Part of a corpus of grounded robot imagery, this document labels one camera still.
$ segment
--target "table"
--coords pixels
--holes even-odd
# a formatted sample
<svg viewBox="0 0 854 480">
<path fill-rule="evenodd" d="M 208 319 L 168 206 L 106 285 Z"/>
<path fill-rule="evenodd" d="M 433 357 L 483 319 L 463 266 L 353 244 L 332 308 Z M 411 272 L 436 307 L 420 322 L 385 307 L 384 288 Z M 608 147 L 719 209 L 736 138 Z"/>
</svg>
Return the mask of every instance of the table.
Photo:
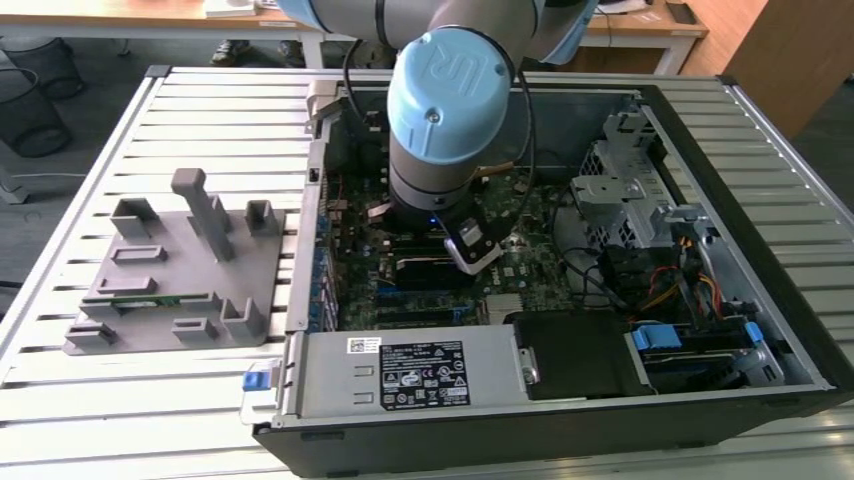
<svg viewBox="0 0 854 480">
<path fill-rule="evenodd" d="M 279 278 L 291 278 L 309 135 L 305 94 L 339 71 L 175 68 L 145 78 L 0 323 L 0 477 L 293 480 L 237 418 L 241 374 L 281 355 L 285 313 L 256 348 L 68 357 L 58 350 L 106 252 L 118 198 L 187 210 L 175 168 L 208 172 L 225 208 L 267 198 L 287 216 Z M 353 72 L 388 81 L 389 73 Z M 537 83 L 654 83 L 839 346 L 854 359 L 854 217 L 738 87 L 714 78 L 531 74 Z M 690 181 L 667 161 L 686 197 Z M 289 285 L 276 286 L 285 307 Z M 832 409 L 715 447 L 409 474 L 413 479 L 851 478 L 854 414 Z"/>
<path fill-rule="evenodd" d="M 259 10 L 255 17 L 204 18 L 201 0 L 6 0 L 0 5 L 0 35 L 86 38 L 231 38 L 299 40 L 308 68 L 323 68 L 320 43 L 351 38 L 311 30 L 281 12 Z M 655 73 L 675 75 L 702 25 L 672 21 L 663 1 L 630 15 L 596 16 L 582 46 L 664 50 Z"/>
</svg>

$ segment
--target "black mesh trash can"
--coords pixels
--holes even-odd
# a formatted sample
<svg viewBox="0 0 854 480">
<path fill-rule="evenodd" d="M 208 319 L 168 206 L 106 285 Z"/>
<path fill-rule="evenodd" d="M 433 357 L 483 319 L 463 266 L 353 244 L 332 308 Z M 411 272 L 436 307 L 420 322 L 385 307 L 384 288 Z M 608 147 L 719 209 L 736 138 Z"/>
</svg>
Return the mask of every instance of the black mesh trash can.
<svg viewBox="0 0 854 480">
<path fill-rule="evenodd" d="M 70 47 L 61 38 L 2 37 L 0 50 L 17 68 L 36 72 L 50 99 L 69 98 L 82 91 L 85 84 L 70 58 Z"/>
<path fill-rule="evenodd" d="M 42 157 L 70 141 L 30 70 L 0 69 L 0 140 L 21 157 Z"/>
</svg>

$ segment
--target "ur robot arm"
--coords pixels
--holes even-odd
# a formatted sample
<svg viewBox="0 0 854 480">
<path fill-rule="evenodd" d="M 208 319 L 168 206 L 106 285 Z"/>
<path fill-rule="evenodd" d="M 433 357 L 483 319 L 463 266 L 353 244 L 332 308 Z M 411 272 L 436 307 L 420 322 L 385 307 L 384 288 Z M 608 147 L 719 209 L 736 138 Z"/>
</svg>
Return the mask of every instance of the ur robot arm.
<svg viewBox="0 0 854 480">
<path fill-rule="evenodd" d="M 504 122 L 516 66 L 525 56 L 571 59 L 598 0 L 277 1 L 300 23 L 400 50 L 387 105 L 393 208 L 413 229 L 440 224 L 457 267 L 476 274 L 515 223 L 487 223 L 468 187 Z"/>
</svg>

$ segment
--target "barcode sticker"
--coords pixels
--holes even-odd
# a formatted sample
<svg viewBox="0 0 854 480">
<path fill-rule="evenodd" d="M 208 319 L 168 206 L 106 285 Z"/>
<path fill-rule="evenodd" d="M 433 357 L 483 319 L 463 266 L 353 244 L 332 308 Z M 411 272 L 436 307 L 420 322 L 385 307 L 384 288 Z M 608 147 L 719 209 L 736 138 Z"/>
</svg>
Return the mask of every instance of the barcode sticker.
<svg viewBox="0 0 854 480">
<path fill-rule="evenodd" d="M 348 338 L 347 353 L 377 353 L 381 344 L 381 337 Z"/>
</svg>

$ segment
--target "gray floor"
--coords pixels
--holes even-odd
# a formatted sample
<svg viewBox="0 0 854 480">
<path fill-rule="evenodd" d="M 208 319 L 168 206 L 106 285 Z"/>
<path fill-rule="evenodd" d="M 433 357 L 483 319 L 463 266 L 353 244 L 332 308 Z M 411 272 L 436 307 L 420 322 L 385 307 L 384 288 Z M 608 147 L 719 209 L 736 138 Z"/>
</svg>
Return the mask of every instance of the gray floor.
<svg viewBox="0 0 854 480">
<path fill-rule="evenodd" d="M 85 173 L 148 65 L 207 66 L 217 44 L 211 40 L 133 40 L 132 54 L 118 57 L 118 46 L 109 40 L 72 39 L 69 43 L 88 83 L 81 95 L 57 103 L 74 142 L 61 153 L 41 159 L 21 159 L 0 144 L 0 162 L 12 174 Z M 276 43 L 255 45 L 243 66 L 281 66 Z M 333 65 L 344 50 L 329 44 L 324 54 L 327 64 Z M 854 205 L 854 168 L 847 163 L 854 161 L 854 85 L 840 87 L 794 143 L 846 203 Z M 25 179 L 29 203 L 9 206 L 0 202 L 0 279 L 25 279 L 80 182 L 62 177 Z M 8 308 L 13 293 L 0 289 L 0 312 Z"/>
</svg>

